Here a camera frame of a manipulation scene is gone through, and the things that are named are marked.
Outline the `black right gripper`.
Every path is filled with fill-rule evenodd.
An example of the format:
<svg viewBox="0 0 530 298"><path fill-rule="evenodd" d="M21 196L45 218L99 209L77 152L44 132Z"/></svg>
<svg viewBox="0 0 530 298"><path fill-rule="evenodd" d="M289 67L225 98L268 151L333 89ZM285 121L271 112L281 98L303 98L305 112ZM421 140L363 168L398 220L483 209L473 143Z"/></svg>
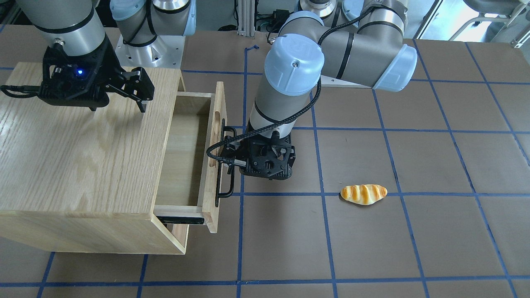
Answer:
<svg viewBox="0 0 530 298"><path fill-rule="evenodd" d="M142 67L124 70L108 39L104 39L97 53L102 54L102 60L94 81L95 100L109 102L107 93L118 93L137 102L140 112L146 113L147 102L153 100L155 92L146 70Z"/></svg>

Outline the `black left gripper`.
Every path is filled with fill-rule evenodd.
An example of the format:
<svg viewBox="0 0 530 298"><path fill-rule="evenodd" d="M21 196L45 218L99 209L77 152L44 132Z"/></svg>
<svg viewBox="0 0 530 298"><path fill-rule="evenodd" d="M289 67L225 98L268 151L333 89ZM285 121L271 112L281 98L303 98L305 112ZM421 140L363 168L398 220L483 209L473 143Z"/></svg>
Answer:
<svg viewBox="0 0 530 298"><path fill-rule="evenodd" d="M235 165L241 168L249 168L252 166L247 138L223 145L219 156L225 160L233 160L233 162L221 161L221 163L227 164L229 166Z"/></svg>

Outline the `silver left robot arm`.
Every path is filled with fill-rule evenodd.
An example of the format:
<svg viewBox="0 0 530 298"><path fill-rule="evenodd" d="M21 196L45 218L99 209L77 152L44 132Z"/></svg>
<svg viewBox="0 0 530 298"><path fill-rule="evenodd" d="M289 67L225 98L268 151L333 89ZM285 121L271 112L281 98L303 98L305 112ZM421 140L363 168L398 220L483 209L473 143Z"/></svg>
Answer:
<svg viewBox="0 0 530 298"><path fill-rule="evenodd" d="M291 131L320 97L322 76L403 90L418 59L403 42L406 24L404 0L366 0L358 17L334 27L314 12L292 14L267 53L246 132L211 145L208 157L257 170L286 166L296 152Z"/></svg>

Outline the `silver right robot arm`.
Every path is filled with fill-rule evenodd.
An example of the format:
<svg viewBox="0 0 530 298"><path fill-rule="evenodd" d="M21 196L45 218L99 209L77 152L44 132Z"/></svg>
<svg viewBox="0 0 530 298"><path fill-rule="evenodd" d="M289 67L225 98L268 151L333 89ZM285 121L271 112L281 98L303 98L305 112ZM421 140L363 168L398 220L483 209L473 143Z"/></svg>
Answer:
<svg viewBox="0 0 530 298"><path fill-rule="evenodd" d="M90 0L19 0L24 14L42 33L48 47L38 86L2 85L9 97L38 97L52 106L106 107L108 93L136 102L141 113L155 87L145 66L164 63L161 36L191 36L196 31L195 0L112 0L110 10L136 66L121 67L104 25Z"/></svg>

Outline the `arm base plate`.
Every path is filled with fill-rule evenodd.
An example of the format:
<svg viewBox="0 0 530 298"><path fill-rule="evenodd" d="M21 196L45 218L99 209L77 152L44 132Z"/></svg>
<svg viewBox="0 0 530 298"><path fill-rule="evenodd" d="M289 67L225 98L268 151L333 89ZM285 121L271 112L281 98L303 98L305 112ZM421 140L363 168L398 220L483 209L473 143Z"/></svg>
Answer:
<svg viewBox="0 0 530 298"><path fill-rule="evenodd" d="M120 36L115 53L123 67L180 69L185 41L185 36L158 36L150 45L133 47Z"/></svg>

